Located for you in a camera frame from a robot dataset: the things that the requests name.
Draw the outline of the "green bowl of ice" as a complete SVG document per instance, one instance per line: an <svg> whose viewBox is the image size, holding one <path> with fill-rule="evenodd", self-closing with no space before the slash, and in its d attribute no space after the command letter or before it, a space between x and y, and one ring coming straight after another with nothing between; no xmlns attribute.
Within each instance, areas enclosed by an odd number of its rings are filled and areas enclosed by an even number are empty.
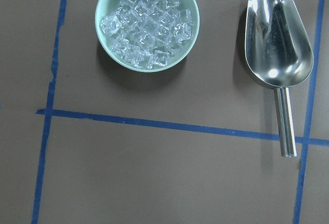
<svg viewBox="0 0 329 224"><path fill-rule="evenodd" d="M181 62L199 32L196 0L98 0L95 29L105 52L138 72Z"/></svg>

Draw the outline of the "steel ice scoop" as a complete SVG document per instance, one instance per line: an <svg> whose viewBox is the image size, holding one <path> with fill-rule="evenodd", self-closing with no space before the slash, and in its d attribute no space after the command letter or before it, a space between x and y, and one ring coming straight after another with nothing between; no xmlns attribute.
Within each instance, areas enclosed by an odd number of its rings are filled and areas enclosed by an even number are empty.
<svg viewBox="0 0 329 224"><path fill-rule="evenodd" d="M309 77L314 56L294 0L249 0L244 42L252 76L274 93L281 155L296 157L289 88Z"/></svg>

